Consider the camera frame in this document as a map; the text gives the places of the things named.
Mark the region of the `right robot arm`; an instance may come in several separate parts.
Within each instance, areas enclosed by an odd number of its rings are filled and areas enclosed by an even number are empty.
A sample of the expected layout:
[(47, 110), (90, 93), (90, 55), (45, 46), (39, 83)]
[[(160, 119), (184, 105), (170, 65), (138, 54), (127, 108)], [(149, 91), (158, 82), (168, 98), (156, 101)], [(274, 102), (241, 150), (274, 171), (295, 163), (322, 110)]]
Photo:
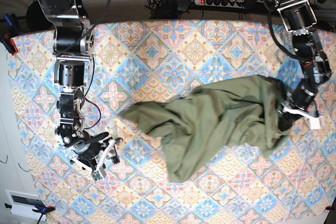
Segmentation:
[(58, 100), (60, 124), (55, 135), (77, 157), (72, 162), (93, 173), (104, 171), (110, 158), (119, 162), (115, 140), (107, 132), (91, 136), (85, 129), (81, 109), (86, 101), (83, 91), (85, 67), (94, 63), (93, 29), (82, 0), (38, 0), (45, 18), (55, 27), (53, 51), (56, 56), (54, 82), (62, 88)]

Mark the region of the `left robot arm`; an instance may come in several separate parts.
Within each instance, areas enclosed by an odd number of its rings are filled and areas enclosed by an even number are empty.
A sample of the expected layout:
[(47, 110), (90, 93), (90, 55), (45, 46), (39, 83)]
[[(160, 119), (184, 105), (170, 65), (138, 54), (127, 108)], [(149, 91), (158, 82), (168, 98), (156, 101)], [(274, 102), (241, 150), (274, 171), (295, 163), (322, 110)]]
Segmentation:
[(314, 103), (318, 87), (332, 76), (327, 55), (313, 26), (317, 24), (316, 15), (309, 0), (262, 0), (270, 12), (278, 12), (286, 31), (291, 35), (294, 53), (288, 51), (278, 40), (275, 44), (288, 57), (298, 60), (303, 78), (291, 91), (281, 105), (279, 129), (284, 131), (300, 119), (306, 118), (313, 130), (320, 129), (321, 119), (317, 109), (309, 114), (308, 107)]

